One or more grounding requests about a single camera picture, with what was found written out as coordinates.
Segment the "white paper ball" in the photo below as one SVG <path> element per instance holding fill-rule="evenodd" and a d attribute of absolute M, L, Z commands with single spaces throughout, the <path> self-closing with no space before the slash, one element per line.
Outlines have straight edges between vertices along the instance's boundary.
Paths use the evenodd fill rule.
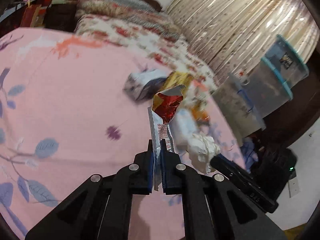
<path fill-rule="evenodd" d="M 210 161 L 221 153 L 221 149 L 213 137 L 193 133 L 188 139 L 187 152 L 193 167 L 203 174 L 208 174 L 215 171 Z"/>

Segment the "red foil snack wrapper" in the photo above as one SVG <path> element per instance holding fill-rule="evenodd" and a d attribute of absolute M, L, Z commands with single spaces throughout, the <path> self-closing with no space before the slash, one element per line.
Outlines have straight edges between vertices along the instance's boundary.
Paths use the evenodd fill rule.
<path fill-rule="evenodd" d="M 161 179 L 161 141 L 168 149 L 174 148 L 169 122 L 174 118 L 184 96 L 185 85 L 162 90 L 155 94 L 148 108 L 153 148 L 153 189 L 159 190 Z"/>

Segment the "blue clothes pile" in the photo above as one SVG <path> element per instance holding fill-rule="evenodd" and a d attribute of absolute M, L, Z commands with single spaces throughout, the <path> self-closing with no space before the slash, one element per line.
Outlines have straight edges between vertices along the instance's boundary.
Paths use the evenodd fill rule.
<path fill-rule="evenodd" d="M 245 161 L 245 169 L 248 173 L 251 172 L 253 164 L 258 162 L 258 155 L 254 150 L 254 143 L 251 138 L 243 139 L 243 145 L 240 147 L 243 159 Z"/>

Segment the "black bag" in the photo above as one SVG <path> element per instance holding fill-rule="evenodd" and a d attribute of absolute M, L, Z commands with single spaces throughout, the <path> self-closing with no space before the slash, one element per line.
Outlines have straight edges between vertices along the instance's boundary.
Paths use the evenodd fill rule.
<path fill-rule="evenodd" d="M 289 181 L 297 163 L 294 152 L 273 142 L 264 142 L 251 137 L 253 153 L 258 160 L 250 166 L 250 174 L 255 183 L 268 198 L 277 200 Z"/>

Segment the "white tissue pack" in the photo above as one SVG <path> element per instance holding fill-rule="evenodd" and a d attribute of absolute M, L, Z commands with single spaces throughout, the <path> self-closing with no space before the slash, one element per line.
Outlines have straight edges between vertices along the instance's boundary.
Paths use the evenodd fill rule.
<path fill-rule="evenodd" d="M 173 135 L 174 143 L 180 150 L 185 150 L 188 146 L 188 140 L 194 133 L 199 132 L 196 121 L 191 112 L 185 108 L 179 108 L 170 122 L 170 129 Z"/>

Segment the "lower clear storage bin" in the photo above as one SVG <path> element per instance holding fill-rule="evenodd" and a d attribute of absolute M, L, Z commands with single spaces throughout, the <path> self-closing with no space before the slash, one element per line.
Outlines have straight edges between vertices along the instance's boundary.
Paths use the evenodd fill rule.
<path fill-rule="evenodd" d="M 228 122 L 239 146 L 243 139 L 266 125 L 244 85 L 233 74 L 212 94 L 212 97 Z"/>

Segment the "clear storage bin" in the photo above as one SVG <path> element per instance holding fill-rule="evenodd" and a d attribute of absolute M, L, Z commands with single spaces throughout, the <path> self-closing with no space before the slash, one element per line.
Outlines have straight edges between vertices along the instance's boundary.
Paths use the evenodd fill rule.
<path fill-rule="evenodd" d="M 233 74 L 212 94 L 212 97 L 228 122 L 239 146 L 243 139 L 266 125 L 244 85 Z"/>
<path fill-rule="evenodd" d="M 250 103 L 264 118 L 291 101 L 291 88 L 308 75 L 308 67 L 293 46 L 277 35 L 274 44 L 242 82 L 242 87 Z"/>

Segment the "pink floral bed blanket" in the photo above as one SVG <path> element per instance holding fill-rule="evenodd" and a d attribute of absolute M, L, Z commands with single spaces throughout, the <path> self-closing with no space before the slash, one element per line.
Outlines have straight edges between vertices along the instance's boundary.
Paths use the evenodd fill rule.
<path fill-rule="evenodd" d="M 150 101 L 127 77 L 169 68 L 127 48 L 18 28 L 1 38 L 1 217 L 24 239 L 91 175 L 115 174 L 147 149 Z"/>

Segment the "yellow snack packet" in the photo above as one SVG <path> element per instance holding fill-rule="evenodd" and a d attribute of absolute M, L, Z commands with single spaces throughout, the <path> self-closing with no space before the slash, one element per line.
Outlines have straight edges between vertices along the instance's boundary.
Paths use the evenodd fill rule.
<path fill-rule="evenodd" d="M 161 90 L 182 86 L 182 89 L 187 89 L 193 81 L 193 76 L 184 72 L 171 72 L 167 79 L 164 81 Z"/>

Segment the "upper clear storage bin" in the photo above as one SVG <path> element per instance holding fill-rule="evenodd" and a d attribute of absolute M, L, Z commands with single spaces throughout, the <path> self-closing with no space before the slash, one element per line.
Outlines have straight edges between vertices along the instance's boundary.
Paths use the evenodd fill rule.
<path fill-rule="evenodd" d="M 242 87 L 250 103 L 264 118 L 291 101 L 291 88 L 308 75 L 308 67 L 293 46 L 277 35 L 274 44 L 242 82 Z"/>

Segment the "dark blue carton box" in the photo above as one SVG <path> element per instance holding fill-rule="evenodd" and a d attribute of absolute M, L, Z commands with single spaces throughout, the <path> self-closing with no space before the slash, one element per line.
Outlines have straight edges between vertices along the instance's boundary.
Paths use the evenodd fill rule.
<path fill-rule="evenodd" d="M 131 73 L 123 90 L 134 101 L 150 99 L 159 91 L 167 77 L 168 74 L 160 69 Z"/>

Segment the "beige patterned curtain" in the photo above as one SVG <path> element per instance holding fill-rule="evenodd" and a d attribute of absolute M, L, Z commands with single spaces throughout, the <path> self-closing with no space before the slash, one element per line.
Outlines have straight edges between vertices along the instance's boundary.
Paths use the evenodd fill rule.
<path fill-rule="evenodd" d="M 221 84 L 246 75 L 281 35 L 308 61 L 319 27 L 302 0 L 173 0 L 167 12 Z"/>

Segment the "red floral quilt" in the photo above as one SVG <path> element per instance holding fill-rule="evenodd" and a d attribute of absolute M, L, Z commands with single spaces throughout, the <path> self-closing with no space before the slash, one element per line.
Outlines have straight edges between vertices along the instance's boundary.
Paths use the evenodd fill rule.
<path fill-rule="evenodd" d="M 213 92 L 215 75 L 191 51 L 170 16 L 142 0 L 78 0 L 75 34 L 135 51 L 171 70 L 190 73 Z"/>

